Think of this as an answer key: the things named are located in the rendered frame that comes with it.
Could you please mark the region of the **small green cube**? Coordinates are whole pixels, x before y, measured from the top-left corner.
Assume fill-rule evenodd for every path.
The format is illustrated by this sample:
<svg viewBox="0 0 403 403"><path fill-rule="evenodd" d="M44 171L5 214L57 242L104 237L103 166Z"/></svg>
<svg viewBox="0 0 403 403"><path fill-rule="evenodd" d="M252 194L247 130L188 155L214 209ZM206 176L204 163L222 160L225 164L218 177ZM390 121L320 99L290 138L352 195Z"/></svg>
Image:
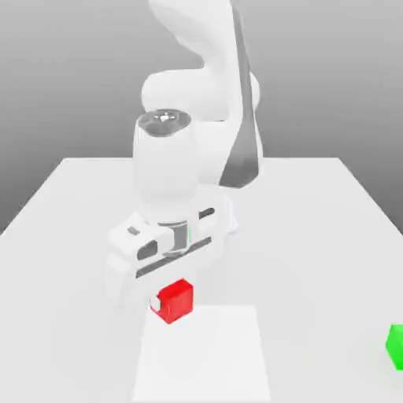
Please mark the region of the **small green cube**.
<svg viewBox="0 0 403 403"><path fill-rule="evenodd" d="M403 371L403 324L391 324L386 351L398 371Z"/></svg>

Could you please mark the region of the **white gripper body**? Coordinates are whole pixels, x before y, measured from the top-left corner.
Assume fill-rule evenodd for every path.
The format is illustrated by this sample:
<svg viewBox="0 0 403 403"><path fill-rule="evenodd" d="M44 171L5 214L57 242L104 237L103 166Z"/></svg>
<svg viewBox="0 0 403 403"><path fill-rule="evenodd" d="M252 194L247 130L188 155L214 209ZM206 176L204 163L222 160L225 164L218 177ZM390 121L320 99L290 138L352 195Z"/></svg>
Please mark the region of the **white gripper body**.
<svg viewBox="0 0 403 403"><path fill-rule="evenodd" d="M165 257L138 271L122 257L111 253L105 271L106 296L116 306L144 306L162 288L180 279L192 282L199 271L219 260L223 251L224 240L209 237L179 257Z"/></svg>

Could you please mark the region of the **small red cube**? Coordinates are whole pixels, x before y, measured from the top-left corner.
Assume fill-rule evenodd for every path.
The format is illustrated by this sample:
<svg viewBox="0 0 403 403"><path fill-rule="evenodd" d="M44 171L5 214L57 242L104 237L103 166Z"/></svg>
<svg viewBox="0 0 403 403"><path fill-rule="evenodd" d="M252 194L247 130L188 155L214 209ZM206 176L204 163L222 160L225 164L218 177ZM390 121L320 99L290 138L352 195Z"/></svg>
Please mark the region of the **small red cube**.
<svg viewBox="0 0 403 403"><path fill-rule="evenodd" d="M157 296L161 300L161 310L151 310L167 324L172 324L193 310L194 288L185 279L164 287Z"/></svg>

